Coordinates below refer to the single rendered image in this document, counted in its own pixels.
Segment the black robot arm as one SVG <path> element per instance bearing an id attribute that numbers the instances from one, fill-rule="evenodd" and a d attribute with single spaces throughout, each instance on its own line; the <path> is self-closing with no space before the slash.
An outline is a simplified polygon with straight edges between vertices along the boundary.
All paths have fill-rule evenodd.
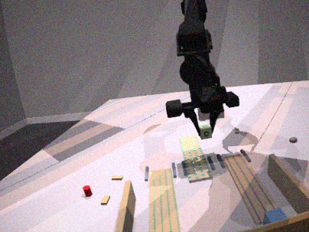
<path id="1" fill-rule="evenodd" d="M 204 27 L 207 17 L 206 2 L 183 0 L 181 11 L 184 22 L 179 25 L 176 33 L 177 56 L 184 56 L 185 61 L 180 66 L 180 77 L 187 85 L 192 86 L 190 95 L 192 105 L 197 105 L 203 114 L 218 111 L 221 103 L 228 100 L 228 96 L 226 88 L 220 85 L 220 77 L 215 67 L 210 63 L 209 53 L 213 48 L 212 37 Z M 207 81 L 205 87 L 199 88 L 198 85 L 209 76 L 212 84 L 211 81 Z"/>

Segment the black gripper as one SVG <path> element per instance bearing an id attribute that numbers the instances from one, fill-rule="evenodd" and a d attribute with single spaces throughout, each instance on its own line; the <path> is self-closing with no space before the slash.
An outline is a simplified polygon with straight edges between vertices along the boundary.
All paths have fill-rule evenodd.
<path id="1" fill-rule="evenodd" d="M 205 81 L 198 85 L 198 87 L 205 87 L 206 82 L 211 81 L 211 76 L 206 77 Z M 221 103 L 220 110 L 210 112 L 210 126 L 212 128 L 212 134 L 216 125 L 217 117 L 219 114 L 224 112 L 223 104 L 225 103 L 229 108 L 239 106 L 239 97 L 232 91 L 227 91 L 228 100 Z M 194 109 L 199 108 L 197 105 L 192 105 L 191 98 L 190 102 L 181 103 L 181 100 L 171 100 L 165 103 L 168 118 L 179 117 L 184 114 L 185 118 L 189 118 L 195 126 L 198 136 L 200 136 L 200 126 L 197 121 L 197 114 Z"/>

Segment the tan flat block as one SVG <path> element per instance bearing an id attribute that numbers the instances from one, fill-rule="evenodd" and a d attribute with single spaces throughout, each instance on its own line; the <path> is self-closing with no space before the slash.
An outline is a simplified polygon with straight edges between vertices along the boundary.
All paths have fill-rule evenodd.
<path id="1" fill-rule="evenodd" d="M 101 204 L 106 204 L 109 202 L 110 195 L 104 195 L 103 199 L 101 200 Z"/>

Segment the tan flat bar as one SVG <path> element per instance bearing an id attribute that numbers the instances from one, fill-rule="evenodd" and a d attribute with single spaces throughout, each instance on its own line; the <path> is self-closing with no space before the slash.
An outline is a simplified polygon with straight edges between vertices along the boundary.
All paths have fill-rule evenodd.
<path id="1" fill-rule="evenodd" d="M 112 180 L 122 180 L 123 176 L 122 175 L 113 175 Z"/>

